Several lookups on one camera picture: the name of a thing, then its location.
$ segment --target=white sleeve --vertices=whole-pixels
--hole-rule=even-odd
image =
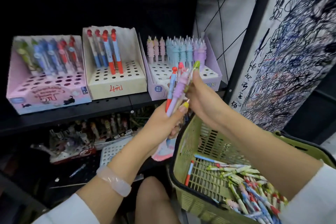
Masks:
[[[99,224],[99,221],[86,203],[77,194],[73,194],[33,224]]]
[[[279,217],[282,224],[336,223],[336,170],[324,164]]]

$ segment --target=knee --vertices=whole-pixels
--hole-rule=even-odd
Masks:
[[[150,202],[169,200],[169,197],[162,183],[154,176],[149,176],[141,183],[137,200]]]

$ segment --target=shopping basket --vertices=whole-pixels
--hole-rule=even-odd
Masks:
[[[335,159],[320,146],[285,136],[279,131],[274,132],[273,136],[336,168]],[[249,164],[249,161],[240,154],[239,150],[231,145],[228,138],[209,128],[199,117],[194,115],[179,133],[172,165],[169,168],[170,180],[176,189],[181,207],[187,212],[195,214],[201,220],[213,224],[256,224],[256,221],[236,213],[229,207],[218,205],[213,200],[214,198],[221,202],[223,198],[234,199],[234,196],[228,188],[227,182],[217,178],[216,171],[205,170],[211,163],[200,159],[196,161],[194,154],[228,164]],[[194,160],[195,163],[189,185],[186,186],[184,182],[191,160]]]

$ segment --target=leg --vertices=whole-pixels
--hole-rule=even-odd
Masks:
[[[140,185],[136,196],[135,224],[180,224],[162,183],[153,176]]]

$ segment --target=hand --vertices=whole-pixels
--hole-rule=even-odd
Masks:
[[[204,84],[198,69],[193,72],[192,82],[193,84],[187,93],[187,98],[190,99],[190,108],[212,129],[223,131],[221,117],[226,110],[230,110],[230,107],[215,91]]]
[[[174,138],[179,132],[179,124],[188,111],[189,104],[183,103],[170,117],[166,115],[166,102],[155,109],[143,129],[139,132],[151,146],[151,152],[167,137]]]

